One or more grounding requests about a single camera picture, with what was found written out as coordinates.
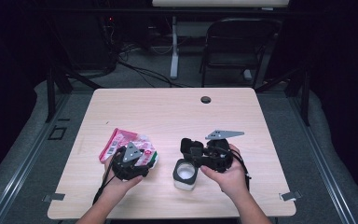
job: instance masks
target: person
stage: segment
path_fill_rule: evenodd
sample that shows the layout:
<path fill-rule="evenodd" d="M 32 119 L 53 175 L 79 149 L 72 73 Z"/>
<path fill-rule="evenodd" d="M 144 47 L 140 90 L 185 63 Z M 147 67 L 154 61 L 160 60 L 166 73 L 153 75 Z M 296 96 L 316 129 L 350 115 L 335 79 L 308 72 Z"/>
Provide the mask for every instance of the person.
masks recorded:
<path fill-rule="evenodd" d="M 229 147 L 240 153 L 235 146 L 230 144 Z M 110 160 L 112 160 L 112 158 L 106 160 L 104 164 L 105 171 L 108 168 Z M 220 189 L 234 202 L 240 214 L 242 224 L 270 223 L 267 216 L 246 188 L 245 173 L 237 160 L 234 160 L 231 167 L 224 173 L 217 173 L 207 166 L 201 166 L 200 169 L 206 176 L 214 180 Z M 110 170 L 108 179 L 112 177 L 113 171 Z M 110 211 L 123 199 L 127 191 L 140 183 L 142 179 L 142 176 L 137 176 L 129 181 L 121 181 L 118 178 L 113 178 L 103 189 L 103 193 L 98 201 L 77 223 L 104 223 Z"/>

